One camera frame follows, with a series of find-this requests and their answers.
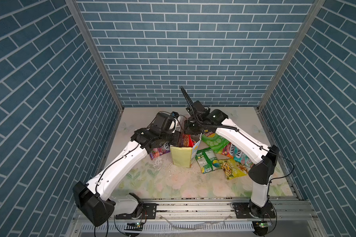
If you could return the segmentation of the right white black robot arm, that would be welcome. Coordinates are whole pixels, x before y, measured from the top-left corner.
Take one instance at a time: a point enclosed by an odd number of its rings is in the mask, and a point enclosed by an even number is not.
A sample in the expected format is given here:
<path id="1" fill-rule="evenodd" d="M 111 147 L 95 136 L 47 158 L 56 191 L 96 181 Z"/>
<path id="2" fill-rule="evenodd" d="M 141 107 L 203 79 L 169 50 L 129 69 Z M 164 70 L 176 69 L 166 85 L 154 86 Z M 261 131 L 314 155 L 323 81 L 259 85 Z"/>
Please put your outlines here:
<path id="1" fill-rule="evenodd" d="M 275 145 L 270 147 L 258 141 L 237 126 L 221 110 L 211 111 L 201 102 L 192 101 L 184 87 L 181 87 L 181 91 L 188 103 L 187 111 L 190 115 L 188 122 L 185 123 L 185 133 L 213 132 L 218 134 L 235 145 L 254 164 L 248 171 L 253 181 L 249 212 L 254 217 L 263 217 L 271 209 L 268 202 L 269 186 L 277 164 L 279 148 Z"/>

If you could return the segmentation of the purple Fox's candy packet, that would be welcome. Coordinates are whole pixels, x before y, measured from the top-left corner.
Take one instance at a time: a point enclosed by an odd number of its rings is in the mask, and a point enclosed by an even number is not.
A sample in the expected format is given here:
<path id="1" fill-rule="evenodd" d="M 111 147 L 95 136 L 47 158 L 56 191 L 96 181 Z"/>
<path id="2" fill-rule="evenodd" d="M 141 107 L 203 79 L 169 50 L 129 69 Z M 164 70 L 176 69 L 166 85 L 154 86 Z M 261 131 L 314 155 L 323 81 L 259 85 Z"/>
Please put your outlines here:
<path id="1" fill-rule="evenodd" d="M 149 156 L 151 158 L 151 160 L 153 161 L 154 159 L 164 155 L 164 154 L 167 154 L 167 153 L 170 153 L 170 146 L 168 143 L 165 143 L 164 145 L 158 147 L 158 148 L 154 148 L 150 153 L 149 153 Z"/>

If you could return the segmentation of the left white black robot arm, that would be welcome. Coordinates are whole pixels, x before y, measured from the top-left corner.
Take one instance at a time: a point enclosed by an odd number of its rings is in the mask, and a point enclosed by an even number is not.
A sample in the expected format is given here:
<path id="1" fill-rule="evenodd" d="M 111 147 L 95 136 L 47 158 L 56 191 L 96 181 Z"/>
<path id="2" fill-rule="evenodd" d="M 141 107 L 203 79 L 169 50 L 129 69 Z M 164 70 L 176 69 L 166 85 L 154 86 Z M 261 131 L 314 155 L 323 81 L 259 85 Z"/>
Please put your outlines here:
<path id="1" fill-rule="evenodd" d="M 106 223 L 114 215 L 128 214 L 138 219 L 143 214 L 143 200 L 136 194 L 114 196 L 112 193 L 127 173 L 153 149 L 162 145 L 176 145 L 181 136 L 177 112 L 156 114 L 146 128 L 140 128 L 120 154 L 99 174 L 73 187 L 75 204 L 95 226 Z"/>

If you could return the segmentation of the floral paper gift bag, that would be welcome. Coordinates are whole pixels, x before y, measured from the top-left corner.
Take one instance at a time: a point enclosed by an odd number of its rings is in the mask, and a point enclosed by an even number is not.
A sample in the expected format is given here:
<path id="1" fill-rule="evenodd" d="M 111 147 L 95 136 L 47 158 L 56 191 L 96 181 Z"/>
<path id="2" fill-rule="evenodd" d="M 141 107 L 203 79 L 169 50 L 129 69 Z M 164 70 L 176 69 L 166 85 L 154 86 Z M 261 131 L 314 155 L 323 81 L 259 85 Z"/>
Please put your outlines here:
<path id="1" fill-rule="evenodd" d="M 180 140 L 183 134 L 180 135 L 176 145 L 170 146 L 173 164 L 179 167 L 191 168 L 192 163 L 195 161 L 196 153 L 199 150 L 202 134 L 191 135 L 193 140 L 196 141 L 196 145 L 192 148 L 180 147 Z"/>

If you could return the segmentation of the yellow green snack packet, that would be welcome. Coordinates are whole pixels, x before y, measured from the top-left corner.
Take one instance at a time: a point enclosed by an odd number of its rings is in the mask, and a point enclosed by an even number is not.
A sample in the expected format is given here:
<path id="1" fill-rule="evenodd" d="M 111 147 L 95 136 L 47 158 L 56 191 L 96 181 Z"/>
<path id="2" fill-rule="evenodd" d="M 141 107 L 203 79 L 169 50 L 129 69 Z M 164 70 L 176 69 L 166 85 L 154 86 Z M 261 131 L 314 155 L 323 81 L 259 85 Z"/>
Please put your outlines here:
<path id="1" fill-rule="evenodd" d="M 219 163 L 227 180 L 248 175 L 248 169 L 234 159 L 219 160 Z"/>

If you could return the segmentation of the small green snack packet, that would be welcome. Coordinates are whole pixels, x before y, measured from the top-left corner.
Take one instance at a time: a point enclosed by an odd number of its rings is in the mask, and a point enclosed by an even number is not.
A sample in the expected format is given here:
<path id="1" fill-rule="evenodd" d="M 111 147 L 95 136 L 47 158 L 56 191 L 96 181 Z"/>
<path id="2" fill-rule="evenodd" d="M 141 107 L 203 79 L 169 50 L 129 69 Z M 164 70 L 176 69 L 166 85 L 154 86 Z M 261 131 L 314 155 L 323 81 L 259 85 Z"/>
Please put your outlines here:
<path id="1" fill-rule="evenodd" d="M 219 160 L 211 148 L 205 148 L 197 151 L 195 159 L 201 169 L 202 174 L 221 169 Z"/>

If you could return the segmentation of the orange Fox's candy packet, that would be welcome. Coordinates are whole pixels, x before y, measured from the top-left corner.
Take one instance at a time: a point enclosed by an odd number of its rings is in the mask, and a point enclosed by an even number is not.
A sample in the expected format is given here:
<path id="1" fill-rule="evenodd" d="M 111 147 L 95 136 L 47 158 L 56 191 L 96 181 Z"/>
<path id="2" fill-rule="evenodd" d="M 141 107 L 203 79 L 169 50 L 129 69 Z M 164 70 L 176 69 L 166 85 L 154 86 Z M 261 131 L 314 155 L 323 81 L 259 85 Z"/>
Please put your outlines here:
<path id="1" fill-rule="evenodd" d="M 231 159 L 234 158 L 235 146 L 232 143 L 228 143 L 222 150 L 221 154 Z"/>

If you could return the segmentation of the red snack packet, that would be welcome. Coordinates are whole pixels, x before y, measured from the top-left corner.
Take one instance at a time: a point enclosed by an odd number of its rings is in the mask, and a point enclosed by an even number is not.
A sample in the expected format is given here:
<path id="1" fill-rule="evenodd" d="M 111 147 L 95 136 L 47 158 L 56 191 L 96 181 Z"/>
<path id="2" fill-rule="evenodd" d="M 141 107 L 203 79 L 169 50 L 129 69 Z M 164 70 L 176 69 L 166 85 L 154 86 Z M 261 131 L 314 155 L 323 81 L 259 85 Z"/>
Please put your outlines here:
<path id="1" fill-rule="evenodd" d="M 183 134 L 180 140 L 180 147 L 192 148 L 196 145 L 196 141 L 193 140 L 192 136 L 189 134 Z"/>

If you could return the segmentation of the teal snack packet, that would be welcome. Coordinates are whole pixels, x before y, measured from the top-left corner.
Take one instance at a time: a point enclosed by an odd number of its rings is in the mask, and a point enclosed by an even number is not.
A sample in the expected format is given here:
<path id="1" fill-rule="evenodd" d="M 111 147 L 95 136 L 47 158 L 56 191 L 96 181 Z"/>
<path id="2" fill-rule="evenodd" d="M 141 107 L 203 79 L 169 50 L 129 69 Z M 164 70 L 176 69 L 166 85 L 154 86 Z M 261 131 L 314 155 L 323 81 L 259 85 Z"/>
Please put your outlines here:
<path id="1" fill-rule="evenodd" d="M 247 155 L 238 148 L 235 148 L 234 150 L 233 159 L 247 169 L 250 169 L 254 166 L 254 163 L 247 157 Z"/>

